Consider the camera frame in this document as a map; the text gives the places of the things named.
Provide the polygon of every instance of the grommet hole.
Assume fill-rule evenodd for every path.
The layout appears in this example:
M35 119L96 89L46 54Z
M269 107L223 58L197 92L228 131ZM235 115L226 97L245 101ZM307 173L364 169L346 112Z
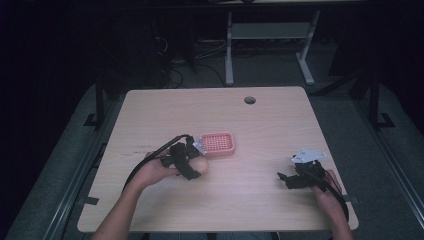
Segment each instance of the grommet hole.
M251 97L251 96L245 97L244 98L244 102L247 103L247 104L249 104L249 105L252 105L252 104L255 104L256 98Z

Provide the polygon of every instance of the table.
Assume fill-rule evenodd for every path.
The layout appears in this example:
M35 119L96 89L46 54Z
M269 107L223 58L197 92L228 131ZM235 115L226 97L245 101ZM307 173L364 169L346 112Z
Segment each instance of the table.
M331 2L360 2L364 0L256 0L254 4L264 3L331 3ZM242 3L241 1L230 1L225 3ZM233 23L231 12L228 15L227 26L227 51L225 55L225 81L227 85L234 84L233 65L231 59L231 41L232 39L304 39L304 46L296 53L296 59L302 70L305 82L308 85L314 85L312 77L306 62L306 56L314 36L315 28L320 15L319 10L315 10L310 22L294 23Z
M247 104L246 97L256 102ZM177 135L222 131L233 133L234 155L210 159L208 172L198 179L172 176L147 188L131 231L329 229L310 189L288 190L277 176L277 172L294 175L293 154L310 148L329 155L321 163L334 169L340 179L300 87L130 91L89 193L98 202L85 204L78 229L97 229L146 152ZM358 219L350 203L348 207L354 229Z

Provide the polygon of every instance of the pink basket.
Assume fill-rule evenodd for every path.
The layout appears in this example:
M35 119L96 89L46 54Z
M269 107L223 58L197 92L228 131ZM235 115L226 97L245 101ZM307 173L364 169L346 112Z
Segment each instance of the pink basket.
M225 157L234 154L234 138L230 132L208 133L200 136L205 157Z

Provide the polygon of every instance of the white table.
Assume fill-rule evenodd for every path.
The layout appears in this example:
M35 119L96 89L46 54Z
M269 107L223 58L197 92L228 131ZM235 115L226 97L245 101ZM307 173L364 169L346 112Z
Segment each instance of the white table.
M246 104L248 96L256 103ZM78 229L97 229L146 152L177 135L221 131L233 133L235 154L210 159L208 172L198 179L172 176L147 188L131 231L329 229L310 189L288 190L277 176L277 172L294 175L292 155L310 148L327 153L321 163L339 177L309 100L299 87L129 92L89 193L99 201L85 204ZM358 219L350 203L348 207L354 229Z

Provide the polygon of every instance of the wire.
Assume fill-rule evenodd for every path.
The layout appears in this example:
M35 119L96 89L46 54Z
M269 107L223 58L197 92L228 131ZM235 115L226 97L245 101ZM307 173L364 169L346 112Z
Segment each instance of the wire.
M174 89L177 89L177 88L181 87L181 85L183 84L183 81L184 81L183 74L180 71L177 71L176 69L173 69L173 68L170 68L169 70L176 72L178 75L180 75L180 78L181 78L181 80L177 84L177 86L174 87L174 86L172 86L172 83L174 83L174 82L172 81L171 77L169 77L169 80L170 80L170 83L171 83L171 87L174 88Z
M207 40L207 39L201 39L201 40L196 40L196 42L201 43L201 44L207 44L207 45L214 46L214 45L216 45L215 43L222 43L222 42L226 42L226 41L225 40Z
M331 181L334 183L334 186L336 186L337 191L339 192L339 194L340 194L340 195L343 195L343 194L342 194L341 189L337 186L336 181L334 181L334 179L333 179L333 177L330 175L330 173L329 173L327 170L325 170L325 172L326 172L326 173L327 173L327 175L330 177Z
M172 146L173 144L175 144L181 138L184 138L184 137L187 138L187 137L190 137L190 135L183 134L183 135L180 135L180 136L176 136L171 141L167 142L165 145L163 145L162 147L160 147L158 150L154 151L149 156L146 156L141 162L139 162L137 164L137 166L135 166L135 168L131 171L130 175L128 176L127 180L125 181L125 184L124 184L124 187L123 187L122 191L124 191L124 189L127 186L127 184L131 181L131 179L135 176L135 174L138 172L138 170L140 170L141 167L143 167L146 163L148 163L148 162L152 161L153 159L155 159L161 152L163 152L165 149L167 149L168 147Z
M227 42L224 41L224 40L216 40L216 41L222 42L222 44L215 49L206 51L204 53L201 53L201 54L195 56L194 59L198 60L198 59L202 59L202 58L207 58L207 57L213 56L215 54L218 54L220 52L223 52L223 50L225 49L225 46L227 45ZM172 63L175 63L175 64L182 64L182 63L185 63L185 62L186 62L185 60L172 60Z
M201 66L201 67L206 67L206 68L209 68L209 69L211 69L212 71L214 71L214 72L216 73L216 75L218 75L219 79L221 80L222 85L223 85L224 87L227 87L227 85L225 84L224 79L221 77L221 74L219 74L219 72L218 72L215 68L213 68L213 67L211 67L211 66L208 66L208 65L200 64L200 63L196 63L195 65L197 65L197 66Z
M155 38L156 40L162 40L164 43L165 43L165 47L164 47L164 49L162 50L162 52L159 52L159 51L157 51L157 54L159 54L159 55L163 55L163 53L165 53L166 52L166 50L168 50L168 47L169 47L169 45L168 45L168 41L166 41L166 39L165 38L163 38L163 37L156 37Z
M349 221L349 209L347 208L346 200L343 198L343 195L342 194L339 194L336 191L336 189L334 189L331 186L331 184L329 184L327 181L318 178L317 176L315 176L314 174L312 174L312 173L310 173L310 172L308 172L306 170L303 170L303 173L309 175L310 177L312 177L313 179L315 179L316 181L318 181L318 183L323 184L326 189L330 190L330 192L333 194L333 196L336 198L336 200L340 203L340 206L342 207L343 212L344 212L344 214L346 216L346 220Z
M163 87L163 88L169 88L169 84L170 84L170 82L171 82L171 77L169 76L169 74L166 74L165 73L165 70L161 70L162 71L162 73L165 75L165 78L168 80L167 82L166 82L166 85Z

